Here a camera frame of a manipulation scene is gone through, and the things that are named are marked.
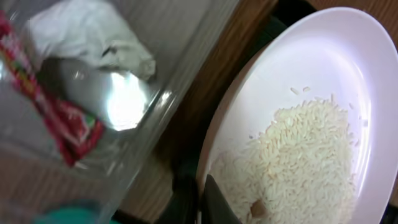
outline plastic container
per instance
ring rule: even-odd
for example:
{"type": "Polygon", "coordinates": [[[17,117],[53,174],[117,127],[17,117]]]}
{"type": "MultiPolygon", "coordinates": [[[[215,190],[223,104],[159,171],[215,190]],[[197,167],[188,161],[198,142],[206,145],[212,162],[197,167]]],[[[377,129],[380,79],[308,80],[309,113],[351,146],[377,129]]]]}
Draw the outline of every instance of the plastic container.
{"type": "MultiPolygon", "coordinates": [[[[32,223],[65,205],[89,207],[98,214],[93,223],[109,222],[238,0],[112,2],[157,61],[156,79],[142,89],[148,102],[142,119],[127,131],[107,130],[74,168],[65,165],[54,147],[34,148],[29,141],[2,136],[1,223],[32,223]]],[[[28,18],[52,4],[5,0],[0,9],[18,32],[28,18]]]]}

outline rice grain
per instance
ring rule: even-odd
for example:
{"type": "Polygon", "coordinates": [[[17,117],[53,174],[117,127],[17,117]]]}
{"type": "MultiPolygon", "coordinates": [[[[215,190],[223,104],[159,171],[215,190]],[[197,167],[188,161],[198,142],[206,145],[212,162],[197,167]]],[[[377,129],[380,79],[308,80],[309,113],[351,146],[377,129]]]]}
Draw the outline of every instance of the rice grain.
{"type": "Polygon", "coordinates": [[[290,90],[296,95],[300,94],[300,92],[298,90],[296,90],[295,88],[290,88],[290,90]]]}
{"type": "Polygon", "coordinates": [[[247,148],[224,150],[211,165],[233,212],[242,223],[348,223],[355,186],[347,111],[332,95],[278,110],[274,119],[247,148]],[[259,200],[266,216],[253,218],[259,200]]]}

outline white plate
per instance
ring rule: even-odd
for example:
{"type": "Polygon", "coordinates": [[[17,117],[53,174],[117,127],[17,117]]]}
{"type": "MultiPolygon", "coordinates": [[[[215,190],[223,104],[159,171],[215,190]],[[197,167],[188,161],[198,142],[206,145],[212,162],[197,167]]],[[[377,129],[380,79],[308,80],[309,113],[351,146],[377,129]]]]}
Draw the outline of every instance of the white plate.
{"type": "Polygon", "coordinates": [[[218,148],[243,147],[266,130],[279,108],[333,93],[349,110],[360,141],[351,223],[379,223],[398,169],[397,84],[397,52],[378,21],[344,7],[309,15],[273,41],[225,94],[203,145],[198,181],[203,188],[218,148]],[[303,93],[306,86],[311,90],[303,93]]]}

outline red packet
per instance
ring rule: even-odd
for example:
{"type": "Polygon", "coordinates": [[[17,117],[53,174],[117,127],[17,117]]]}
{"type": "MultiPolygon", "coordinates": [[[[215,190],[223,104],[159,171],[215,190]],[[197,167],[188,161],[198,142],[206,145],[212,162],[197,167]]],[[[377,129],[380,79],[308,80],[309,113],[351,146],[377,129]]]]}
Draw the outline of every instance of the red packet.
{"type": "Polygon", "coordinates": [[[11,83],[35,105],[70,166],[90,152],[104,126],[76,106],[54,98],[41,89],[9,21],[0,12],[0,60],[5,60],[11,83]]]}

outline white napkin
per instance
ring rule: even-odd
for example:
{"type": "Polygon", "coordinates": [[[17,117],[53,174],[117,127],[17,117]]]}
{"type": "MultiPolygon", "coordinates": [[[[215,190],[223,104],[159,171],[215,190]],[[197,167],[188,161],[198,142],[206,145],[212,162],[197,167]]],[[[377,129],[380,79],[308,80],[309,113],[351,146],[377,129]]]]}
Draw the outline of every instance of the white napkin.
{"type": "Polygon", "coordinates": [[[22,41],[36,69],[46,58],[58,57],[130,70],[143,80],[155,73],[153,56],[105,0],[57,3],[27,22],[22,41]]]}

